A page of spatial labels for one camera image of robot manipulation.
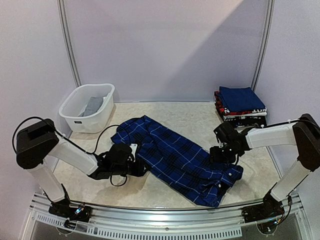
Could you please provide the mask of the blue plaid shirt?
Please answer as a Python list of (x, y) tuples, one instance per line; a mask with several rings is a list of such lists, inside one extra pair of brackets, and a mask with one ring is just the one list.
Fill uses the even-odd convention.
[(146, 115), (123, 122), (111, 141), (139, 144), (136, 156), (149, 171), (200, 206), (217, 208), (244, 172), (240, 165), (210, 162), (201, 146)]

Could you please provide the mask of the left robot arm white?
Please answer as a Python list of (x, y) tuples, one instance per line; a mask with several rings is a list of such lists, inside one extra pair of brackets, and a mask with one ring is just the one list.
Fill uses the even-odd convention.
[(74, 205), (68, 201), (67, 191), (47, 164), (48, 158), (61, 160), (95, 181), (110, 180), (113, 176), (142, 177), (148, 170), (138, 156), (140, 144), (132, 142), (130, 138), (96, 154), (95, 151), (84, 150), (64, 136), (51, 119), (38, 116), (30, 119), (36, 122), (22, 127), (27, 122), (23, 120), (12, 135), (16, 162), (33, 176), (63, 217), (70, 217), (74, 213)]

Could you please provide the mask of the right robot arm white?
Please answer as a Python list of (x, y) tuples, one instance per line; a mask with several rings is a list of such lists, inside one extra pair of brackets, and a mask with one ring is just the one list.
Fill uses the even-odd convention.
[(270, 199), (259, 206), (262, 218), (278, 210), (278, 203), (288, 197), (311, 173), (320, 167), (320, 127), (304, 113), (299, 118), (268, 126), (251, 126), (238, 131), (228, 122), (214, 129), (217, 145), (209, 150), (210, 160), (231, 164), (246, 152), (267, 148), (281, 170), (280, 180), (269, 191)]

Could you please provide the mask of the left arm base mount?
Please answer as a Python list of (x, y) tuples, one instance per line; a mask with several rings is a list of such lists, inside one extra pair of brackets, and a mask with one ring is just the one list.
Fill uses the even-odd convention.
[(74, 230), (77, 222), (88, 223), (92, 208), (85, 204), (78, 204), (71, 206), (71, 202), (68, 198), (65, 198), (58, 202), (51, 202), (48, 212), (52, 215), (65, 218), (63, 226), (67, 229)]

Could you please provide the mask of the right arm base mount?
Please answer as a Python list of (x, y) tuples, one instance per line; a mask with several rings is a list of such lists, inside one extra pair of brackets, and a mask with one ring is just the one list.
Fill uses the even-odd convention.
[(263, 203), (244, 207), (241, 210), (241, 215), (244, 218), (245, 223), (264, 222), (257, 223), (258, 231), (263, 235), (273, 234), (277, 227), (283, 223), (289, 216), (292, 209), (292, 197), (289, 195), (287, 198), (289, 209), (285, 212), (283, 203), (271, 200), (263, 200)]

